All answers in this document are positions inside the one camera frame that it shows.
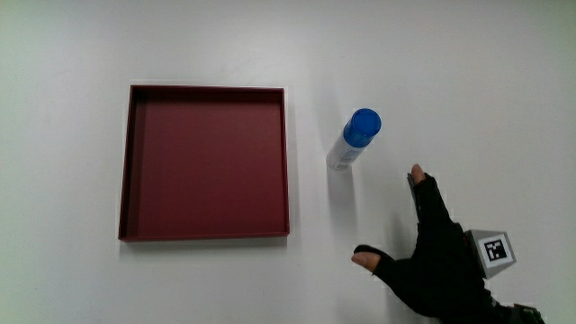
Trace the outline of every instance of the red tray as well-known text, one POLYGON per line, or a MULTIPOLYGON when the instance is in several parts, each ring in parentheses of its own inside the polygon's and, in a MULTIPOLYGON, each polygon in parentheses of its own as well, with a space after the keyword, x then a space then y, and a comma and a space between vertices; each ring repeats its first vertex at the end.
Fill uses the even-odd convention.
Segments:
POLYGON ((283 89, 130 88, 119 239, 289 231, 283 89))

